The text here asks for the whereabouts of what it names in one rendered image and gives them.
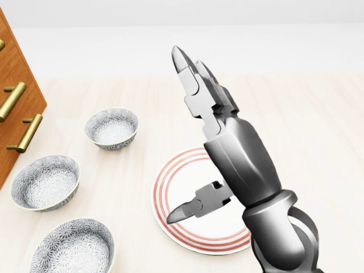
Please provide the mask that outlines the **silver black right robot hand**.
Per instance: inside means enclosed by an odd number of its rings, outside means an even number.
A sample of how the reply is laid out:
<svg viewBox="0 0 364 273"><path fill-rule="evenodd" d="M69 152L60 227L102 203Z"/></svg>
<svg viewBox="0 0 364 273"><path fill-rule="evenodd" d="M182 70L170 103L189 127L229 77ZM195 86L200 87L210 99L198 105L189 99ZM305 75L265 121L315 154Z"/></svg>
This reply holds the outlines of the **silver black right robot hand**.
<svg viewBox="0 0 364 273"><path fill-rule="evenodd" d="M225 180L213 190L211 201L203 199L178 206L167 217L168 224L191 216L201 217L223 205L230 194L246 208L243 220L248 227L268 227L275 217L270 202L282 186L276 168L254 126L238 117L239 108L229 91L202 62L194 63L178 46L172 49L172 61L185 89L184 101L195 118L204 121L204 148Z"/></svg>

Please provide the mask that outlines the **white plate with red rings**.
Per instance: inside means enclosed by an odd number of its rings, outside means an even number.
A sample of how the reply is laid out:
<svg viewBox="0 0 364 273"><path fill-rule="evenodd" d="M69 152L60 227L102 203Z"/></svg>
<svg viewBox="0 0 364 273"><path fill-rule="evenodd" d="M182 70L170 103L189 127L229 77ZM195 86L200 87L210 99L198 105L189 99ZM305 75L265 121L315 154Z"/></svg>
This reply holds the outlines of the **white plate with red rings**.
<svg viewBox="0 0 364 273"><path fill-rule="evenodd" d="M151 207L161 229L180 246L207 255L227 255L251 245L242 220L243 205L232 196L222 208L201 218L190 217L168 225L167 216L190 201L195 191L222 176L203 147L192 147L170 159L158 170L151 186Z"/></svg>

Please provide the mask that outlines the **grey patterned bowl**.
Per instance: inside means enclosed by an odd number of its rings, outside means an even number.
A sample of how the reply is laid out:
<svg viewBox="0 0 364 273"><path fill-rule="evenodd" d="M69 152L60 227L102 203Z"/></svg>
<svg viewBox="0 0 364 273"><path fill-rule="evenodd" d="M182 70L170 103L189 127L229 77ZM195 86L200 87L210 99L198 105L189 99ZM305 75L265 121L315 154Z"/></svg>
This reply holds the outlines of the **grey patterned bowl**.
<svg viewBox="0 0 364 273"><path fill-rule="evenodd" d="M68 203L79 184L77 162L65 155L50 155L35 160L17 174L11 198L24 210L50 212Z"/></svg>
<svg viewBox="0 0 364 273"><path fill-rule="evenodd" d="M48 233L35 250L30 273L111 273L112 233L90 218L67 221Z"/></svg>
<svg viewBox="0 0 364 273"><path fill-rule="evenodd" d="M128 109L102 110L87 121L85 134L96 146L104 150L120 150L136 137L138 117Z"/></svg>

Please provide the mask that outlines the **wooden cabinet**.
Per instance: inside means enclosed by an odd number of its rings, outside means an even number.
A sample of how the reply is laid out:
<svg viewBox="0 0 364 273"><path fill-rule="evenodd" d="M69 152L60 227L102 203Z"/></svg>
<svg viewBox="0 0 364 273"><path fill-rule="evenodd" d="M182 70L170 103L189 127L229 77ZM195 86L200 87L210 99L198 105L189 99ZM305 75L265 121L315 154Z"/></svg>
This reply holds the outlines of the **wooden cabinet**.
<svg viewBox="0 0 364 273"><path fill-rule="evenodd" d="M0 39L5 42L5 48L0 52L0 106L10 95L3 91L4 87L15 86L19 82L27 85L5 121L0 122L1 189L21 154L15 150L7 150L6 145L19 143L29 126L29 123L23 123L22 119L42 114L47 103L1 8Z"/></svg>

